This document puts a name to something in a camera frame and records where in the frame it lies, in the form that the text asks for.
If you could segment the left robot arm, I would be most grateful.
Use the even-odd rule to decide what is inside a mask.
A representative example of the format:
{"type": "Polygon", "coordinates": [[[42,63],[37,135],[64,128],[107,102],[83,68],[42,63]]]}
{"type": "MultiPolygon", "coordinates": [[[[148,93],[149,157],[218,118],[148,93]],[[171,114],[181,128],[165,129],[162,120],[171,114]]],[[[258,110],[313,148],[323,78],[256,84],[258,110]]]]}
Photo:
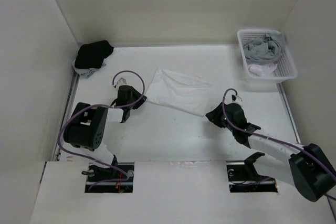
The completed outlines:
{"type": "Polygon", "coordinates": [[[116,109],[91,107],[90,104],[79,102],[74,114],[88,108],[73,119],[64,130],[64,141],[74,148],[95,151],[102,143],[107,122],[125,123],[132,110],[138,109],[146,101],[146,96],[133,86],[122,84],[117,88],[117,98],[111,103],[116,109]]]}

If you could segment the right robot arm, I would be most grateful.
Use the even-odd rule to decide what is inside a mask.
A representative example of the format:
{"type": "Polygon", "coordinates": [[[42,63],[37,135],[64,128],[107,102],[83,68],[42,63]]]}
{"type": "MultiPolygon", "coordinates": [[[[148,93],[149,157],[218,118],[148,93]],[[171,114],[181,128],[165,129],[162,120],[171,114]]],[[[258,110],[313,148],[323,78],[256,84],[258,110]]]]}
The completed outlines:
{"type": "Polygon", "coordinates": [[[205,116],[214,125],[228,129],[239,144],[255,150],[244,160],[242,180],[276,178],[295,187],[311,202],[335,187],[335,169],[319,146],[281,143],[262,137],[261,127],[248,122],[237,103],[220,103],[205,116]]]}

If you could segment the white tank top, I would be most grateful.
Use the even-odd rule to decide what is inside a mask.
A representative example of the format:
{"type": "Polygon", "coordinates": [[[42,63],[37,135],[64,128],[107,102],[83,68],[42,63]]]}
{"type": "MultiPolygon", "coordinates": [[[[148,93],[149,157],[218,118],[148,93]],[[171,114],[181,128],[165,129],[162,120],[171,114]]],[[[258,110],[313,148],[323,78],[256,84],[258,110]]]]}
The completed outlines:
{"type": "Polygon", "coordinates": [[[198,77],[157,69],[145,95],[150,103],[203,117],[211,87],[198,77]]]}

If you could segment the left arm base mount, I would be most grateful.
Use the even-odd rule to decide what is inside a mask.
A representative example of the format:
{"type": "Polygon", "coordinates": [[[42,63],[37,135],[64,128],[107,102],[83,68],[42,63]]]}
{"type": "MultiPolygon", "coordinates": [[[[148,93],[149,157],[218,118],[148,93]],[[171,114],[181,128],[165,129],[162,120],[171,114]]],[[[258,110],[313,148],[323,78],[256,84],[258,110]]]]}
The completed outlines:
{"type": "Polygon", "coordinates": [[[81,172],[86,177],[85,193],[132,193],[134,163],[118,163],[117,167],[128,173],[128,180],[127,176],[118,170],[90,164],[87,170],[81,172]]]}

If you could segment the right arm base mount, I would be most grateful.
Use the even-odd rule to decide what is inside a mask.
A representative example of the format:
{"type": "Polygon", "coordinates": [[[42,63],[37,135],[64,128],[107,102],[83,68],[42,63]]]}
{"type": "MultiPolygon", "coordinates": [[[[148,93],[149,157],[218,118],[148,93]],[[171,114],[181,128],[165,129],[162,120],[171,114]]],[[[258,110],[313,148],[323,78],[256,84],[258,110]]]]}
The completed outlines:
{"type": "Polygon", "coordinates": [[[277,193],[277,183],[274,178],[257,174],[254,163],[264,156],[257,152],[244,161],[228,162],[226,164],[229,191],[231,193],[277,193]]]}

